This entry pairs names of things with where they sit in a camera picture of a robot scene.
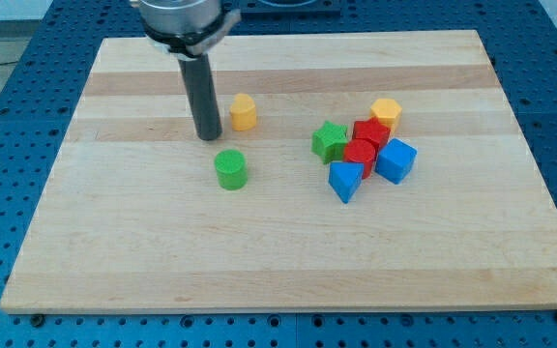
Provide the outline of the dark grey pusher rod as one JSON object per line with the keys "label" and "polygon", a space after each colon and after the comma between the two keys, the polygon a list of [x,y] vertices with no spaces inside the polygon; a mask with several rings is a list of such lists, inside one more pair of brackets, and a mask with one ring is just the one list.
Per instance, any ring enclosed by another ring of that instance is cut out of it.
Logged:
{"label": "dark grey pusher rod", "polygon": [[208,56],[179,60],[178,64],[197,137],[204,141],[217,140],[222,134],[222,126]]}

